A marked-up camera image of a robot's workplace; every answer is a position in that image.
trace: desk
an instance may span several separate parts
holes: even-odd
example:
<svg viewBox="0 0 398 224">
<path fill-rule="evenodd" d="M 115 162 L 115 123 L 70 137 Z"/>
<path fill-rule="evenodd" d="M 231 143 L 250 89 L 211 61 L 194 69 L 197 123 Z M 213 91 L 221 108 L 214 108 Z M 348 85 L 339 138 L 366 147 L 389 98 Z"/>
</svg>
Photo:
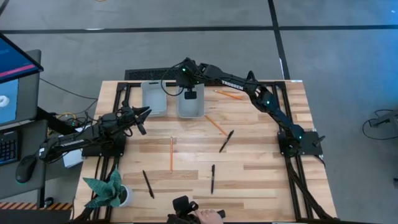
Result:
<svg viewBox="0 0 398 224">
<path fill-rule="evenodd" d="M 40 145 L 47 137 L 47 122 L 36 121 L 23 126 L 18 129 L 21 133 L 21 159 L 25 156 L 32 155 L 37 152 Z M 40 196 L 44 196 L 45 185 L 45 163 L 41 160 L 36 162 L 32 177 L 25 184 L 19 184 L 15 180 L 15 172 L 19 162 L 7 164 L 0 167 L 0 198 L 7 198 L 14 195 L 22 194 L 31 190 L 38 189 L 38 202 Z"/>
<path fill-rule="evenodd" d="M 103 82 L 97 117 L 112 112 L 117 83 Z M 303 83 L 286 81 L 286 86 L 294 123 L 312 129 Z M 215 93 L 215 89 L 232 91 L 244 100 Z M 140 107 L 141 97 L 141 89 L 132 88 L 130 106 Z M 226 222 L 295 220 L 285 161 L 277 143 L 279 127 L 268 114 L 255 109 L 245 93 L 229 87 L 205 88 L 206 114 L 227 132 L 235 130 L 221 154 L 218 151 L 225 136 L 217 128 L 205 118 L 177 118 L 175 98 L 171 96 L 167 96 L 167 106 L 166 117 L 147 119 L 145 136 L 133 127 L 134 135 L 127 139 L 119 170 L 123 183 L 134 191 L 134 202 L 131 207 L 114 208 L 111 222 L 165 222 L 167 214 L 174 213 L 172 200 L 183 195 L 202 209 L 224 209 Z M 169 171 L 171 136 L 175 139 L 173 174 Z M 94 177 L 97 160 L 90 157 L 83 162 L 75 198 L 76 215 L 91 197 L 82 177 Z M 324 166 L 312 156 L 302 156 L 302 160 L 308 189 L 325 211 L 335 216 Z M 212 164 L 216 165 L 213 195 L 210 193 Z M 147 172 L 155 199 L 148 193 L 142 170 Z M 305 217 L 301 193 L 298 196 Z M 99 217 L 104 217 L 104 209 Z"/>
</svg>

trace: black robotic arm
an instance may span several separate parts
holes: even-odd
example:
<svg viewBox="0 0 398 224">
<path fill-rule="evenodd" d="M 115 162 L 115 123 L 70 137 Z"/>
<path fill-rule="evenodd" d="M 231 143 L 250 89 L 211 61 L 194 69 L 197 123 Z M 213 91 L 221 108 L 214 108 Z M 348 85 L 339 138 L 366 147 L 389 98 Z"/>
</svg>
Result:
<svg viewBox="0 0 398 224">
<path fill-rule="evenodd" d="M 130 127 L 137 126 L 141 134 L 146 134 L 143 124 L 151 112 L 149 107 L 130 107 L 125 101 L 122 105 L 117 113 L 104 114 L 96 120 L 96 124 L 80 133 L 48 138 L 41 145 L 39 158 L 46 163 L 52 163 L 65 153 L 77 149 L 81 149 L 83 157 L 122 156 L 126 136 L 132 136 Z"/>
<path fill-rule="evenodd" d="M 295 156 L 300 148 L 301 142 L 306 138 L 304 129 L 291 122 L 291 120 L 279 109 L 276 97 L 267 87 L 258 82 L 252 71 L 247 78 L 237 77 L 223 72 L 220 68 L 201 63 L 196 65 L 194 60 L 186 58 L 180 65 L 180 75 L 176 77 L 177 85 L 188 89 L 185 92 L 186 99 L 196 98 L 193 87 L 199 83 L 212 83 L 226 85 L 236 90 L 244 91 L 250 97 L 251 103 L 261 112 L 267 113 L 285 131 L 285 142 L 289 148 L 290 156 Z"/>
</svg>

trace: computer mouse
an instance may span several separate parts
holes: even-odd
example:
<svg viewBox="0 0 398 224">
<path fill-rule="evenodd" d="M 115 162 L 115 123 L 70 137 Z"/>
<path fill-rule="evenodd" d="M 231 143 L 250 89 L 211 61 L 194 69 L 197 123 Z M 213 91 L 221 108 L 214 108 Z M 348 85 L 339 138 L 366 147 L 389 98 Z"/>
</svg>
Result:
<svg viewBox="0 0 398 224">
<path fill-rule="evenodd" d="M 15 179 L 18 183 L 26 183 L 32 177 L 36 162 L 36 155 L 25 156 L 21 159 L 15 172 Z"/>
</svg>

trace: marker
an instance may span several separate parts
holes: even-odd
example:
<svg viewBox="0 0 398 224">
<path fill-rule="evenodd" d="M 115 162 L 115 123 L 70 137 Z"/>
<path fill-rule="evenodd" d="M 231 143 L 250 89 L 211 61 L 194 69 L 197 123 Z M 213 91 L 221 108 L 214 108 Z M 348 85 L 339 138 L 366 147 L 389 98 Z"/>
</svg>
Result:
<svg viewBox="0 0 398 224">
<path fill-rule="evenodd" d="M 144 174 L 145 181 L 147 182 L 148 189 L 149 189 L 149 194 L 150 194 L 150 196 L 151 196 L 153 199 L 155 199 L 155 195 L 154 195 L 154 192 L 152 191 L 152 188 L 150 187 L 147 174 L 145 173 L 145 171 L 142 171 L 142 173 Z"/>
<path fill-rule="evenodd" d="M 216 165 L 212 165 L 211 166 L 211 194 L 213 194 L 214 191 L 214 173 L 216 170 Z"/>
<path fill-rule="evenodd" d="M 225 145 L 228 143 L 228 141 L 229 141 L 229 139 L 231 138 L 231 136 L 232 136 L 233 133 L 234 133 L 234 130 L 232 130 L 232 131 L 228 134 L 228 137 L 225 139 L 225 142 L 224 142 L 223 146 L 221 147 L 221 149 L 220 149 L 220 151 L 219 151 L 220 153 L 223 151 Z"/>
</svg>

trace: pencil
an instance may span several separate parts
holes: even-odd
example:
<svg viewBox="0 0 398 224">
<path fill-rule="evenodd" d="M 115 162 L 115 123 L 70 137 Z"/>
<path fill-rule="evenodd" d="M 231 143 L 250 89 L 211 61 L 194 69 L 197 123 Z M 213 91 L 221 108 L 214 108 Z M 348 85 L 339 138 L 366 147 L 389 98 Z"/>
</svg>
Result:
<svg viewBox="0 0 398 224">
<path fill-rule="evenodd" d="M 216 124 L 211 118 L 209 118 L 209 116 L 205 115 L 205 118 L 209 120 L 214 126 L 216 126 L 219 131 L 221 131 L 225 136 L 228 135 L 220 126 L 218 126 L 218 124 Z"/>
<path fill-rule="evenodd" d="M 173 173 L 173 137 L 170 137 L 170 173 Z"/>
<path fill-rule="evenodd" d="M 243 100 L 240 96 L 234 96 L 234 95 L 229 94 L 229 93 L 226 93 L 226 92 L 224 92 L 224 91 L 222 91 L 222 90 L 214 90 L 214 91 L 215 91 L 216 93 L 220 93 L 220 94 L 222 94 L 222 95 L 226 95 L 226 96 L 235 98 L 235 99 L 237 99 L 237 100 Z"/>
</svg>

